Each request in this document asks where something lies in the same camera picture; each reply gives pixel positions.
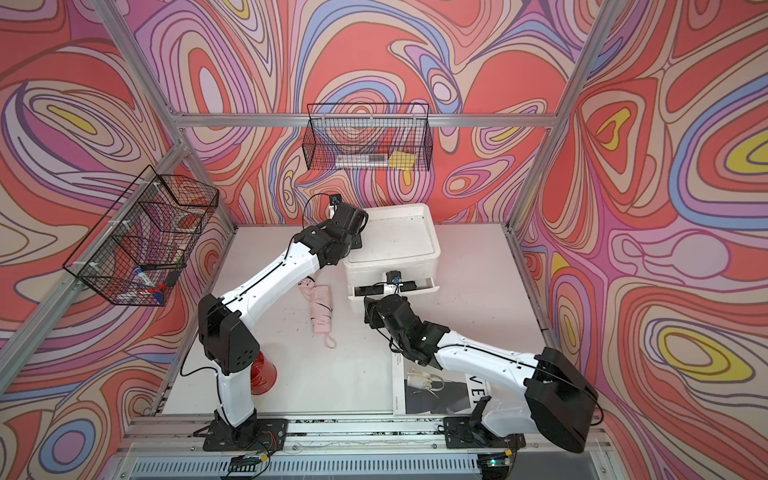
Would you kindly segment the white plastic drawer cabinet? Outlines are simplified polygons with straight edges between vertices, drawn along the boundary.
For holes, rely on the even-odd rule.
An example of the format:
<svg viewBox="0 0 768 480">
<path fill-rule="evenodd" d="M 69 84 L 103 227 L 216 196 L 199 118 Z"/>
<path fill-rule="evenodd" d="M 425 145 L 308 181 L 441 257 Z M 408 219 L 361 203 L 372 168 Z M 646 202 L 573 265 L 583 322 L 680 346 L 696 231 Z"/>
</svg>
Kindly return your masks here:
<svg viewBox="0 0 768 480">
<path fill-rule="evenodd" d="M 400 292 L 427 295 L 439 290 L 436 272 L 441 255 L 435 225 L 424 203 L 367 210 L 362 247 L 343 260 L 349 299 L 394 291 L 387 274 L 400 273 Z"/>
</svg>

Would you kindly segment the pink umbrella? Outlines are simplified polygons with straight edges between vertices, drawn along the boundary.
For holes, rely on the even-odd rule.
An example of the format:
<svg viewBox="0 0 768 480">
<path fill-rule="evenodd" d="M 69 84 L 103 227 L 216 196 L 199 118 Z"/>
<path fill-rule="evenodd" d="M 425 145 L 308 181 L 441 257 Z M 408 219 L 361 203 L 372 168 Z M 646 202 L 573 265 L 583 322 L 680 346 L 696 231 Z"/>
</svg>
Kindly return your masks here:
<svg viewBox="0 0 768 480">
<path fill-rule="evenodd" d="M 311 302 L 313 299 L 313 291 L 316 287 L 315 280 L 312 277 L 307 276 L 298 283 L 298 287 L 301 295 L 307 301 Z"/>
<path fill-rule="evenodd" d="M 328 349 L 335 349 L 336 340 L 332 337 L 333 302 L 330 287 L 314 285 L 309 291 L 310 322 L 315 336 L 323 339 Z"/>
</svg>

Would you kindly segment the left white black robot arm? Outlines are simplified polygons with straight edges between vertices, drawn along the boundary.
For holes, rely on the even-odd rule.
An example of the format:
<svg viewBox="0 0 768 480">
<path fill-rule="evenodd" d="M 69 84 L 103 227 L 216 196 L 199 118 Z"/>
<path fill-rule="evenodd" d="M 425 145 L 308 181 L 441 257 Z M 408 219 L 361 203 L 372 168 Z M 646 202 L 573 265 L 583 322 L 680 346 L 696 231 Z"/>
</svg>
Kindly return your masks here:
<svg viewBox="0 0 768 480">
<path fill-rule="evenodd" d="M 365 210 L 340 202 L 328 219 L 295 233 L 283 253 L 243 284 L 199 301 L 198 339 L 216 372 L 216 411 L 227 426 L 238 429 L 257 418 L 250 370 L 261 352 L 258 320 L 301 280 L 361 248 L 368 218 Z"/>
</svg>

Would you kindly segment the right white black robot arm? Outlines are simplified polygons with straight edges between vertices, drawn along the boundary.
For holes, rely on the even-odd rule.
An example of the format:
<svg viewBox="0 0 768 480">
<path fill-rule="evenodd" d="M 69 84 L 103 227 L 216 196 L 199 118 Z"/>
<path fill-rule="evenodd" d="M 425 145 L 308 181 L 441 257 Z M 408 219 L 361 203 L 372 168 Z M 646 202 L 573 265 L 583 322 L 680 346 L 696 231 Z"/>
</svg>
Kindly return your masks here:
<svg viewBox="0 0 768 480">
<path fill-rule="evenodd" d="M 444 429 L 457 434 L 463 447 L 509 447 L 517 436 L 535 432 L 567 452 L 584 451 L 599 395 L 560 351 L 546 347 L 538 354 L 520 353 L 472 340 L 422 320 L 398 294 L 365 298 L 364 321 L 404 359 L 504 392 L 502 398 L 481 396 L 462 425 L 445 420 Z"/>
</svg>

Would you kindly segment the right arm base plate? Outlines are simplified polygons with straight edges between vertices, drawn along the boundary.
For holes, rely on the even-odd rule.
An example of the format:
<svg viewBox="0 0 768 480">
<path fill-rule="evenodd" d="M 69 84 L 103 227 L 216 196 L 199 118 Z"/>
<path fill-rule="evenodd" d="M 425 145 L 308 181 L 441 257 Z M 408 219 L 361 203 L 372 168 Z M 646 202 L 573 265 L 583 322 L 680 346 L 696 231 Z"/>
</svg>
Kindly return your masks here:
<svg viewBox="0 0 768 480">
<path fill-rule="evenodd" d="M 437 426 L 437 433 L 444 436 L 448 449 L 503 448 L 517 451 L 526 446 L 523 434 L 499 437 L 481 424 L 472 424 L 469 416 L 444 417 Z"/>
</svg>

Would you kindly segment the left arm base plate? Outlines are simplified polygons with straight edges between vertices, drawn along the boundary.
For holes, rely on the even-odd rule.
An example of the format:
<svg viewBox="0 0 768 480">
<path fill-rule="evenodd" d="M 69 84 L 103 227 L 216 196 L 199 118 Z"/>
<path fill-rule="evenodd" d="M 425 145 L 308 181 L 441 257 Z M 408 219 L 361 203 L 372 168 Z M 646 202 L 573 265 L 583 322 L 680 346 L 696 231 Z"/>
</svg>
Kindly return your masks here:
<svg viewBox="0 0 768 480">
<path fill-rule="evenodd" d="M 234 452 L 267 450 L 281 451 L 287 437 L 286 419 L 249 419 L 238 427 L 215 417 L 204 436 L 203 450 Z"/>
</svg>

